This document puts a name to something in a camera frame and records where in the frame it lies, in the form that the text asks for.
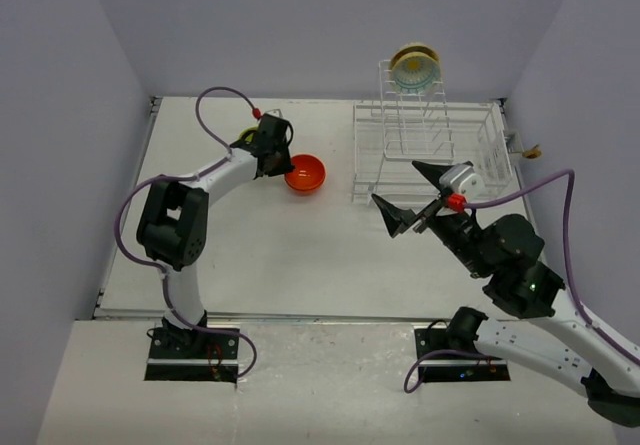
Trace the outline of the orange bowl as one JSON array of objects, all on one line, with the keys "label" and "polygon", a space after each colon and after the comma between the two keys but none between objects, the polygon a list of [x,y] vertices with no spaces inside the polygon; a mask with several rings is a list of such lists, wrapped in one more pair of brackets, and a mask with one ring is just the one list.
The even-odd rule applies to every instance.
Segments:
[{"label": "orange bowl", "polygon": [[285,182],[294,189],[306,190],[317,188],[326,179],[323,162],[310,154],[298,154],[292,157],[294,169],[285,175]]},{"label": "orange bowl", "polygon": [[284,176],[287,186],[298,194],[308,195],[318,191],[326,179],[326,169],[321,162],[303,161]]}]

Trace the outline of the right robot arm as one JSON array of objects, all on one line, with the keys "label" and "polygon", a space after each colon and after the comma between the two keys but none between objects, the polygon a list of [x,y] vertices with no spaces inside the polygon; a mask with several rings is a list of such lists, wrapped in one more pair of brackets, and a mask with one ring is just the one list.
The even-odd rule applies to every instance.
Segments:
[{"label": "right robot arm", "polygon": [[411,369],[441,356],[488,362],[513,361],[544,375],[585,398],[604,419],[627,428],[639,425],[639,347],[589,313],[575,286],[563,243],[564,276],[541,259],[545,242],[529,220],[508,214],[481,227],[481,209],[506,204],[561,177],[567,177],[563,215],[570,215],[575,173],[561,170],[503,198],[478,202],[485,185],[472,163],[444,166],[416,161],[414,168],[437,197],[418,212],[399,208],[381,196],[378,207],[391,237],[413,230],[431,231],[475,278],[487,279],[483,293],[492,304],[520,322],[551,335],[551,340],[520,334],[485,313],[461,307],[445,329],[446,345],[417,358]]}]

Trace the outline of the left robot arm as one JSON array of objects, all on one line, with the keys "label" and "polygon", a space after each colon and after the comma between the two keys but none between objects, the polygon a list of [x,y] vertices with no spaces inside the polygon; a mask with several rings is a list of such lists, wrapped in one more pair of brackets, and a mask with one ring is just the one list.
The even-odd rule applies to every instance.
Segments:
[{"label": "left robot arm", "polygon": [[187,358],[201,355],[207,333],[217,332],[205,327],[196,267],[206,246],[209,209],[244,184],[293,171],[293,135],[289,121],[265,114],[251,137],[231,143],[220,161],[190,175],[162,176],[150,185],[136,241],[159,269],[166,305],[163,320],[175,329],[172,345]]}]

